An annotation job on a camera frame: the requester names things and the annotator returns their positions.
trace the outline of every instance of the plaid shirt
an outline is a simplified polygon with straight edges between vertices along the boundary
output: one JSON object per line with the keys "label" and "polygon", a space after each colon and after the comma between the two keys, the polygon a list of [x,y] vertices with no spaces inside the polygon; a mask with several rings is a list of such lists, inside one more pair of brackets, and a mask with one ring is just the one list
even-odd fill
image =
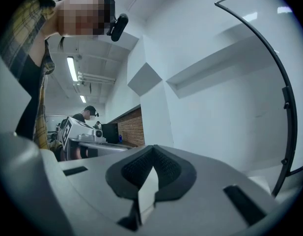
{"label": "plaid shirt", "polygon": [[[0,39],[0,55],[11,73],[19,80],[33,41],[44,23],[54,15],[54,0],[25,0],[14,12]],[[45,41],[45,54],[41,64],[40,96],[35,122],[35,134],[32,135],[39,148],[49,149],[47,126],[44,113],[45,84],[48,74],[55,69],[48,43]]]}

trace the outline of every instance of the white ceiling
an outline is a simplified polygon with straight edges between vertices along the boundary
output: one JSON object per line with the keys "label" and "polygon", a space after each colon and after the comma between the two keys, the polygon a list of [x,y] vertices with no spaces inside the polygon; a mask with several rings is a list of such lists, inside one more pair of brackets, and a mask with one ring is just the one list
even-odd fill
{"label": "white ceiling", "polygon": [[[166,0],[115,0],[120,13],[130,12],[142,21],[146,21]],[[84,38],[67,37],[64,51],[58,50],[59,35],[48,40],[52,59],[56,69],[48,76],[46,98],[61,96],[71,101],[80,101],[78,95],[84,95],[87,103],[105,104],[111,85],[91,83],[74,86],[66,58],[73,56],[77,71],[116,78],[122,61],[129,50],[103,41],[91,41]]]}

